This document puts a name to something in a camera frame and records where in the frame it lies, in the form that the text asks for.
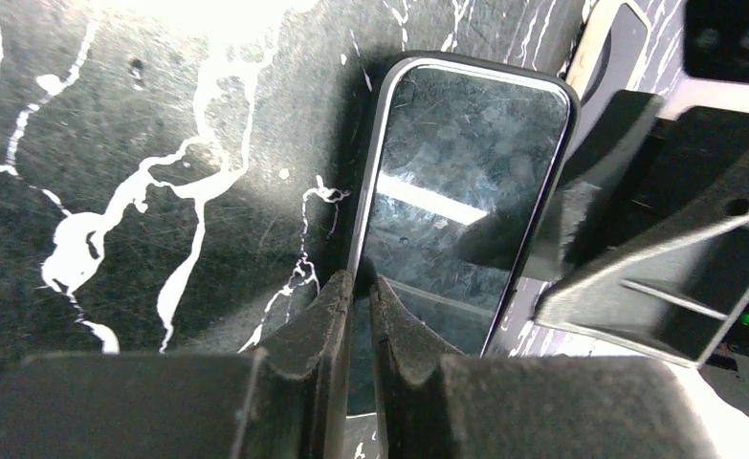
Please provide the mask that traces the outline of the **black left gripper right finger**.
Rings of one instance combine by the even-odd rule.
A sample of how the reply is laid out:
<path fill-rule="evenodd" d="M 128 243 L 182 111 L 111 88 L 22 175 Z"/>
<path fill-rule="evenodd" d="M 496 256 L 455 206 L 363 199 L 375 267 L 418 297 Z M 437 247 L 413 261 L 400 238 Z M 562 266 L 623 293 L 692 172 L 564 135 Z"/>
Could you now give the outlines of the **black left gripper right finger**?
<path fill-rule="evenodd" d="M 641 357 L 477 358 L 370 290 L 385 458 L 713 458 L 674 373 Z"/>

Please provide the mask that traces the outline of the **beige phone case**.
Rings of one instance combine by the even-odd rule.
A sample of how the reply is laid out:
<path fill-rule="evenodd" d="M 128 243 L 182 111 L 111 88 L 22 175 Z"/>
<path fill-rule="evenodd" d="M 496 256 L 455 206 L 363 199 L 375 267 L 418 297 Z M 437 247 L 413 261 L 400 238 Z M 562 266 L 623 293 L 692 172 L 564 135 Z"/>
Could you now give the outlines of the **beige phone case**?
<path fill-rule="evenodd" d="M 596 2 L 566 74 L 586 120 L 598 118 L 616 92 L 635 86 L 650 36 L 651 23 L 636 2 Z"/>

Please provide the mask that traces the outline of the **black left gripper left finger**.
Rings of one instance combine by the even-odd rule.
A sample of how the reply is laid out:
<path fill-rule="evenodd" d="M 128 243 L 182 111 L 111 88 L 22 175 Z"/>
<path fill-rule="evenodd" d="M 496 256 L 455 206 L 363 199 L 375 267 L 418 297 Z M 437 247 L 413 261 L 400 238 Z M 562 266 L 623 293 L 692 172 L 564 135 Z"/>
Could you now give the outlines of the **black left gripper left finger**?
<path fill-rule="evenodd" d="M 337 458 L 353 277 L 237 354 L 56 353 L 0 386 L 0 458 Z"/>

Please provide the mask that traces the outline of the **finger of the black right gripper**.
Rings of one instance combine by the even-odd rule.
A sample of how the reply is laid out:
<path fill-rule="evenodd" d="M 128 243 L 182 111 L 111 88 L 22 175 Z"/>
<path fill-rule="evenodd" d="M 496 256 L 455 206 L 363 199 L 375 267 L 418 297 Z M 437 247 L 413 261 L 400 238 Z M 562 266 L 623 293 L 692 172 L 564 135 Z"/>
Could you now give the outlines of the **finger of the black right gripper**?
<path fill-rule="evenodd" d="M 550 287 L 535 321 L 699 366 L 749 302 L 749 114 L 685 112 L 638 196 L 654 214 Z"/>
<path fill-rule="evenodd" d="M 622 90 L 567 160 L 533 245 L 525 275 L 556 282 L 591 258 L 611 198 L 664 105 L 652 93 Z"/>

